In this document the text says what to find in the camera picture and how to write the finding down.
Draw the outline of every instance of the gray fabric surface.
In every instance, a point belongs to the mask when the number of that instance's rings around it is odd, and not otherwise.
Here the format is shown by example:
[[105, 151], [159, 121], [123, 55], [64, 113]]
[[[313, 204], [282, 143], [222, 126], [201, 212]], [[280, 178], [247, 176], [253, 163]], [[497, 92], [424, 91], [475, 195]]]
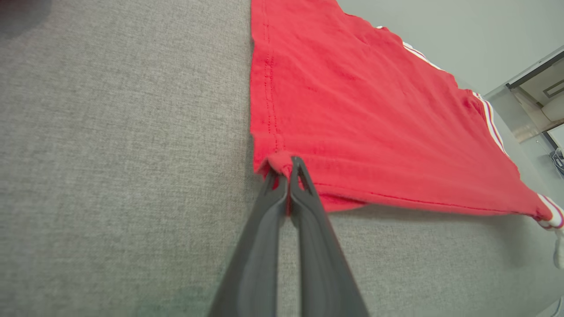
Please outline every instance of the gray fabric surface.
[[[261, 183], [249, 0], [8, 1], [0, 21], [0, 314], [204, 315]], [[330, 218], [373, 315], [531, 316], [564, 293], [525, 217]], [[286, 222], [281, 316], [297, 260]]]

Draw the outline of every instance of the red garment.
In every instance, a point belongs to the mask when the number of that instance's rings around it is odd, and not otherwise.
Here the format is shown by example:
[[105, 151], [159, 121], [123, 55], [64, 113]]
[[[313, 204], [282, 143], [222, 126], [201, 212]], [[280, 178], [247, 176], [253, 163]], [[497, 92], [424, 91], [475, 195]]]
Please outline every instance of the red garment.
[[475, 215], [562, 210], [525, 186], [491, 106], [334, 0], [252, 0], [254, 168], [303, 158], [327, 211], [368, 203]]

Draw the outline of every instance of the red fabric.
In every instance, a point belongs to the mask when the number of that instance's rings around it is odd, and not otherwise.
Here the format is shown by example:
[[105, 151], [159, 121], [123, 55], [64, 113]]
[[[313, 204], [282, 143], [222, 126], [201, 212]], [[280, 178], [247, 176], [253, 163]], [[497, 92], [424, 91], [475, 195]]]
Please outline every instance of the red fabric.
[[497, 144], [486, 103], [386, 28], [334, 0], [252, 0], [252, 35], [256, 172], [288, 176], [302, 157], [327, 211], [552, 218]]

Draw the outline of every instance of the dark red object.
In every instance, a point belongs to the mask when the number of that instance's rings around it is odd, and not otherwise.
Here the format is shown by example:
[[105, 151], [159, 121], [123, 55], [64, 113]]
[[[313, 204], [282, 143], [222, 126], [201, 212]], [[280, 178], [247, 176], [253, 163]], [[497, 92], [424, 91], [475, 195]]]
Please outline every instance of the dark red object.
[[254, 168], [307, 164], [327, 211], [386, 204], [475, 215], [562, 210], [525, 186], [491, 106], [334, 0], [253, 0]]

